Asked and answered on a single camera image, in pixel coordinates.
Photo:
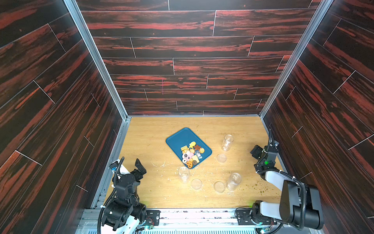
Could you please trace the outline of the clear jar with star cookies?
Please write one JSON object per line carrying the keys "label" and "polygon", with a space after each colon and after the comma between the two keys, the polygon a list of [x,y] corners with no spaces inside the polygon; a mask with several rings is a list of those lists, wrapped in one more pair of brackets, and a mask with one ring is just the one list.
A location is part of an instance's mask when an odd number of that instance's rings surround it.
{"label": "clear jar with star cookies", "polygon": [[222,150],[229,151],[233,142],[234,142],[234,137],[232,135],[225,135],[222,146],[221,146]]}

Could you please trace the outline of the clear jar with pink cookies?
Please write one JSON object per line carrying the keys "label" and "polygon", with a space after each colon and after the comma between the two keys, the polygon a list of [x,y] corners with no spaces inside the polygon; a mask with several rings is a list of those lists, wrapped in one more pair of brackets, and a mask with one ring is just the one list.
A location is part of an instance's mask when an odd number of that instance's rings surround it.
{"label": "clear jar with pink cookies", "polygon": [[226,182],[226,187],[234,191],[242,182],[242,176],[239,173],[232,173]]}

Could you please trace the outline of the clear jar lid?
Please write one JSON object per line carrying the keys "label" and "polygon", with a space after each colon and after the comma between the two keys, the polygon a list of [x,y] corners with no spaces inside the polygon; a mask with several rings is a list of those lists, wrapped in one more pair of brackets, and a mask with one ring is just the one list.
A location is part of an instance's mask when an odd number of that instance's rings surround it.
{"label": "clear jar lid", "polygon": [[214,190],[217,192],[217,193],[223,193],[226,189],[226,186],[223,182],[221,181],[217,181],[214,183],[213,185],[214,187]]}
{"label": "clear jar lid", "polygon": [[218,154],[217,156],[216,156],[216,159],[217,159],[217,161],[218,162],[220,162],[220,163],[225,163],[226,161],[227,161],[227,156],[225,155],[225,154]]}
{"label": "clear jar lid", "polygon": [[191,187],[193,188],[193,189],[195,189],[195,190],[199,190],[199,189],[201,189],[202,188],[202,182],[201,182],[201,180],[199,180],[199,179],[193,179],[192,181],[191,181]]}

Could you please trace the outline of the clear jar with yellow cookies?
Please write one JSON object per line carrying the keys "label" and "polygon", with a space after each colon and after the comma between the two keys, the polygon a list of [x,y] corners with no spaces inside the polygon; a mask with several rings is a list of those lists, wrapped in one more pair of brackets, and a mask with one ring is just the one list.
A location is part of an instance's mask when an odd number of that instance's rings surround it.
{"label": "clear jar with yellow cookies", "polygon": [[183,183],[187,183],[190,179],[190,171],[189,171],[189,168],[188,167],[185,167],[185,166],[181,166],[179,169],[178,169],[178,175],[179,175],[179,178],[180,180],[183,182]]}

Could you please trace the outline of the brown pretzel cookie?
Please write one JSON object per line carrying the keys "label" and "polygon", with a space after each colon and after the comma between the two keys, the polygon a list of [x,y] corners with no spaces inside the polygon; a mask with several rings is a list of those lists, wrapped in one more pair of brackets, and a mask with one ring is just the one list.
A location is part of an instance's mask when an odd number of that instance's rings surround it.
{"label": "brown pretzel cookie", "polygon": [[188,161],[188,162],[186,163],[186,165],[188,166],[189,169],[191,169],[191,168],[193,167],[193,163],[190,162],[190,161]]}

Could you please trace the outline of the pale yellow rectangular biscuit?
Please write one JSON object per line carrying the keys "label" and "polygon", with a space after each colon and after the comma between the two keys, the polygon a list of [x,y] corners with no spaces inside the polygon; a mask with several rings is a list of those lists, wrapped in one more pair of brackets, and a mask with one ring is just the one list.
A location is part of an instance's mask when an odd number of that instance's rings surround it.
{"label": "pale yellow rectangular biscuit", "polygon": [[199,163],[199,159],[198,159],[198,157],[197,157],[196,155],[194,155],[194,156],[192,157],[192,160],[193,160],[193,161],[196,161],[197,163]]}

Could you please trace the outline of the yellow fish shaped cookie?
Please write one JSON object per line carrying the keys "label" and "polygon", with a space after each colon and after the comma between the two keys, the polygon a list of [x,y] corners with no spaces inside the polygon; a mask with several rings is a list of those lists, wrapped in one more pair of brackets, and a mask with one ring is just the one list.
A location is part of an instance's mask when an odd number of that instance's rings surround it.
{"label": "yellow fish shaped cookie", "polygon": [[193,148],[195,145],[196,145],[196,142],[193,141],[193,142],[190,143],[189,148]]}

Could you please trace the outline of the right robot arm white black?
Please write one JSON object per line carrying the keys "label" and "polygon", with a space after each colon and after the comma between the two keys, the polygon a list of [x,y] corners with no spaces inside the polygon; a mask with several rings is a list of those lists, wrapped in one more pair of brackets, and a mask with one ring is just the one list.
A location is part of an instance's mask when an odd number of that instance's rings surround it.
{"label": "right robot arm white black", "polygon": [[257,160],[255,171],[260,177],[281,191],[279,203],[256,201],[249,213],[255,225],[270,225],[279,222],[301,231],[304,228],[320,230],[324,217],[320,194],[317,187],[307,185],[300,179],[275,167],[277,148],[255,145],[251,155]]}

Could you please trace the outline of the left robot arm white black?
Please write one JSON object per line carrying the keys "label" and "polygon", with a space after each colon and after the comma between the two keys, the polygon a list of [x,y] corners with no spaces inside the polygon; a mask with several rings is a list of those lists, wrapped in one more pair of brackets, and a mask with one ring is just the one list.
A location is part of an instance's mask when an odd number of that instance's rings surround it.
{"label": "left robot arm white black", "polygon": [[140,203],[137,187],[147,173],[139,159],[129,172],[123,166],[124,158],[110,164],[114,176],[113,190],[101,206],[97,221],[98,234],[134,234],[146,219],[146,205]]}

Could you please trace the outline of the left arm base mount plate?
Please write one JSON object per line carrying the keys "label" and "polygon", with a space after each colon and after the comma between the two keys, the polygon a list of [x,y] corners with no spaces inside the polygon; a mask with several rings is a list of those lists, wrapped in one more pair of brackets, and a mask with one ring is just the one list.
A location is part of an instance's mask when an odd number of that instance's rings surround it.
{"label": "left arm base mount plate", "polygon": [[160,222],[160,210],[147,210],[145,220],[139,223],[139,227],[158,226]]}

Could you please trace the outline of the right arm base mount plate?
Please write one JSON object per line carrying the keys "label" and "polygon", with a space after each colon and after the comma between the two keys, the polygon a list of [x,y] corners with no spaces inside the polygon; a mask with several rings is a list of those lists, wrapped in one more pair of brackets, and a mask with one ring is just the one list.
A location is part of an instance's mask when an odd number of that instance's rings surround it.
{"label": "right arm base mount plate", "polygon": [[252,208],[237,208],[234,215],[239,225],[271,226],[274,224],[273,218],[264,216]]}

